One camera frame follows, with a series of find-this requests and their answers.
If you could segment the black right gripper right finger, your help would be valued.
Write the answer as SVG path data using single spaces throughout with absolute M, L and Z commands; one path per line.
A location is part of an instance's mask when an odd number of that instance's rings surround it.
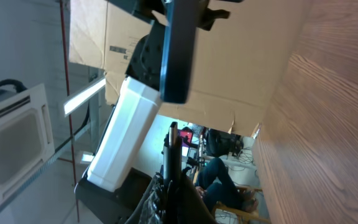
M 169 223 L 216 224 L 195 186 L 186 175 L 188 168 L 180 172 L 177 181 L 169 185 Z

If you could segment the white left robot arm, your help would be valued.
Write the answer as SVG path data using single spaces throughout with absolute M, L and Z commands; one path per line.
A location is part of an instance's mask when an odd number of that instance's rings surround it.
M 150 177 L 132 166 L 162 103 L 188 99 L 196 30 L 210 30 L 229 11 L 208 1 L 114 1 L 152 28 L 125 72 L 96 155 L 75 187 L 78 200 L 103 223 L 214 223 L 181 168 L 182 138 L 168 130 L 163 171 Z

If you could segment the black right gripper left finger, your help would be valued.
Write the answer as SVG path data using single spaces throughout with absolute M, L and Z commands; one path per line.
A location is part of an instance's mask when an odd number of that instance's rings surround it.
M 165 221 L 167 192 L 163 184 L 163 176 L 156 173 L 138 206 L 125 224 L 163 224 Z

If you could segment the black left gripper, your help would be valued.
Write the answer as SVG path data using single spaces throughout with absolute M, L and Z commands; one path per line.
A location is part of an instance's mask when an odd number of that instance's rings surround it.
M 198 27 L 210 31 L 216 19 L 228 19 L 230 12 L 224 9 L 213 10 L 208 7 L 209 0 L 197 0 Z M 166 0 L 108 0 L 108 3 L 122 9 L 130 15 L 144 21 L 151 22 L 157 18 L 153 11 L 167 15 L 168 5 L 173 1 Z

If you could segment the Samsung Galaxy smartphone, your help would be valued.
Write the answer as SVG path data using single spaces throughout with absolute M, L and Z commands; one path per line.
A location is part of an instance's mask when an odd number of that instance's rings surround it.
M 167 4 L 166 17 L 160 71 L 161 99 L 166 103 L 184 104 L 191 80 L 198 1 L 173 0 Z

